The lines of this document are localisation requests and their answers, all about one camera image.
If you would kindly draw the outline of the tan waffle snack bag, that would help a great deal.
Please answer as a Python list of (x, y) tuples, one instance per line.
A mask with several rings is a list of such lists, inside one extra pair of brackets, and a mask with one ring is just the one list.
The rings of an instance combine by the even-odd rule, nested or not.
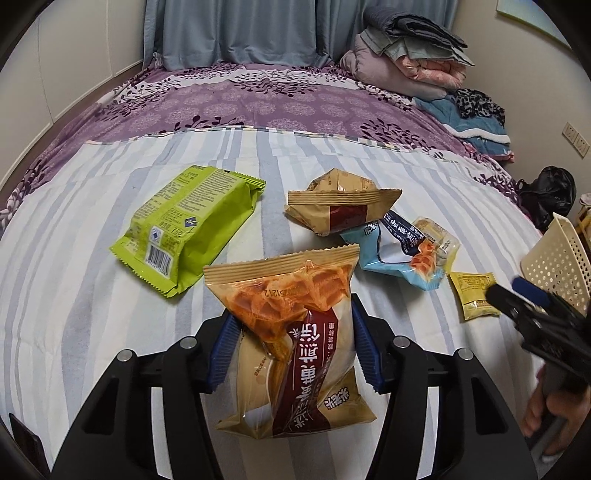
[(374, 421), (356, 385), (359, 255), (353, 244), (205, 268), (205, 285), (242, 326), (236, 411), (217, 430), (266, 439)]

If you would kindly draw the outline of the light blue snack bag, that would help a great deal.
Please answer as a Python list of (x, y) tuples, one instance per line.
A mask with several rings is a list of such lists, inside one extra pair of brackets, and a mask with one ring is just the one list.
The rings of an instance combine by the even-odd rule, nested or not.
[(393, 210), (380, 220), (342, 231), (341, 237), (346, 244), (359, 245), (362, 270), (404, 279), (423, 291), (441, 284), (444, 270), (435, 244)]

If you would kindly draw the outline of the white wardrobe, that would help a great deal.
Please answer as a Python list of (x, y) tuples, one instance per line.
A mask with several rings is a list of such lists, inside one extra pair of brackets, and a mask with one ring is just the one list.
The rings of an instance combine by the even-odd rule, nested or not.
[(144, 1), (53, 1), (1, 68), (1, 185), (42, 137), (142, 61)]

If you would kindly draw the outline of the wooden bamboo shelf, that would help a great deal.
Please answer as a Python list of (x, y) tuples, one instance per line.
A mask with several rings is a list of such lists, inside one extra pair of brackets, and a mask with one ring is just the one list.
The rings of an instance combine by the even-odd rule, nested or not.
[(575, 231), (587, 254), (591, 251), (591, 193), (583, 194), (579, 202), (581, 209), (576, 217)]

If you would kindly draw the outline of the blue folded clothes pile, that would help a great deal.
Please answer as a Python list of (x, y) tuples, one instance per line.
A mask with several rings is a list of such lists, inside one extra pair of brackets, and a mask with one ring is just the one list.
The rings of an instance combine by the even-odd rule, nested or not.
[(426, 101), (415, 97), (412, 102), (478, 153), (499, 162), (514, 161), (505, 110), (483, 92), (463, 88), (442, 99)]

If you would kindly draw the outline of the purple floral bed sheet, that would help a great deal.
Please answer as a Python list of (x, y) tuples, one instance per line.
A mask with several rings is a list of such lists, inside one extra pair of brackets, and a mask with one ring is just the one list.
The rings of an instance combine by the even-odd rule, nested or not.
[(169, 72), (150, 66), (61, 129), (1, 198), (8, 226), (25, 197), (48, 183), (87, 141), (116, 142), (184, 129), (253, 126), (365, 138), (468, 158), (469, 174), (512, 201), (517, 183), (498, 157), (455, 137), (416, 100), (353, 79), (337, 66), (219, 63)]

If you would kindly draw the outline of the grey fleece right sleeve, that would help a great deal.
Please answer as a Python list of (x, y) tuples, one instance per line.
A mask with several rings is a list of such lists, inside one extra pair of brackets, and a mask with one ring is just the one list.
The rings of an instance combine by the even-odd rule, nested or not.
[(543, 464), (554, 464), (563, 454), (563, 451), (554, 453), (554, 454), (546, 454), (543, 453), (540, 457), (540, 460)]

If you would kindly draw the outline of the tan pastry snack bag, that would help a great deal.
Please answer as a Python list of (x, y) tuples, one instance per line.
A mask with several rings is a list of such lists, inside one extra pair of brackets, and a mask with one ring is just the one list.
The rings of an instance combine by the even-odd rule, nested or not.
[(284, 214), (315, 235), (329, 236), (382, 219), (403, 194), (368, 178), (332, 168), (308, 188), (287, 192)]

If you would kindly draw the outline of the yellow snack packet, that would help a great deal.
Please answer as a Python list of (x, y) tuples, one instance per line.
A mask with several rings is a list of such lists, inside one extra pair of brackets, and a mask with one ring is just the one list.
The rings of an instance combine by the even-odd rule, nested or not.
[(493, 273), (450, 272), (449, 279), (456, 290), (465, 321), (501, 315), (486, 299), (488, 288), (496, 283)]

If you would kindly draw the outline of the wall socket plate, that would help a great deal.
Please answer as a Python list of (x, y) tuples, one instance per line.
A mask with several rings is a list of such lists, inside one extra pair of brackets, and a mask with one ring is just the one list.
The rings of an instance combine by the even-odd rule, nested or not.
[(579, 131), (567, 122), (562, 130), (563, 137), (577, 151), (581, 158), (584, 158), (590, 150), (589, 142), (579, 133)]

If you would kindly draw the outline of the blue grey curtain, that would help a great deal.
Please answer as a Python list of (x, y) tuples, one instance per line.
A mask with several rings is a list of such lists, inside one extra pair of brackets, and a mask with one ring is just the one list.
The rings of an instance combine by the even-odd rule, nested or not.
[(143, 65), (169, 70), (219, 62), (322, 67), (363, 30), (363, 12), (386, 6), (451, 27), (456, 1), (148, 1)]

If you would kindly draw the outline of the stack of folded quilts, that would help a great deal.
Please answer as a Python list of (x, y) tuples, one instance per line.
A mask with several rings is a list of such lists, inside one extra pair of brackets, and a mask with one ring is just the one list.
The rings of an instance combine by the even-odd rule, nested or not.
[(461, 89), (474, 62), (451, 31), (453, 1), (376, 1), (339, 66), (353, 80), (388, 92), (439, 100)]

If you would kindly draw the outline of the small clear yellow cake packet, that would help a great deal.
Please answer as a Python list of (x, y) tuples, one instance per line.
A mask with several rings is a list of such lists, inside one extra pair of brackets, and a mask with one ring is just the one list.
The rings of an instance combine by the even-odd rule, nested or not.
[(435, 245), (437, 265), (450, 273), (461, 247), (460, 241), (430, 218), (419, 217), (413, 225)]

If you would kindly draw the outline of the black plastic bag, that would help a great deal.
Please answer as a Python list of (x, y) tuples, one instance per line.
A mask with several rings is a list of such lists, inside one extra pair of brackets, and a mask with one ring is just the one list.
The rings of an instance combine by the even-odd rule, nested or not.
[(547, 166), (532, 182), (520, 180), (516, 187), (519, 206), (536, 228), (545, 233), (554, 214), (567, 216), (576, 199), (576, 183), (566, 169)]

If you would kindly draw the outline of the framed wall picture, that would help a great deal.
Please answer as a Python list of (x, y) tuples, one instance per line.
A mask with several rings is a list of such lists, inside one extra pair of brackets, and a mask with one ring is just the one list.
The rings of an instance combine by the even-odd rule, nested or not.
[(498, 0), (496, 10), (501, 15), (531, 27), (565, 47), (571, 48), (559, 28), (533, 0)]

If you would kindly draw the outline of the cream perforated plastic basket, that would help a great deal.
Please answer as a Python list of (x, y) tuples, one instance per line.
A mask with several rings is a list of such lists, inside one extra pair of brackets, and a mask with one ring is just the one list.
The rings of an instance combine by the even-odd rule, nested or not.
[(590, 261), (575, 227), (554, 213), (548, 230), (520, 262), (523, 277), (555, 293), (581, 314), (590, 302)]

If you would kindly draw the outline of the large green seaweed snack bag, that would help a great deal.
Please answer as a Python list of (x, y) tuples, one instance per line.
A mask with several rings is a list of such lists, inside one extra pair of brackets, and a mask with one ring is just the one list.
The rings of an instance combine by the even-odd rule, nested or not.
[(256, 210), (266, 182), (212, 166), (183, 170), (132, 216), (113, 255), (158, 293), (172, 298), (204, 275)]

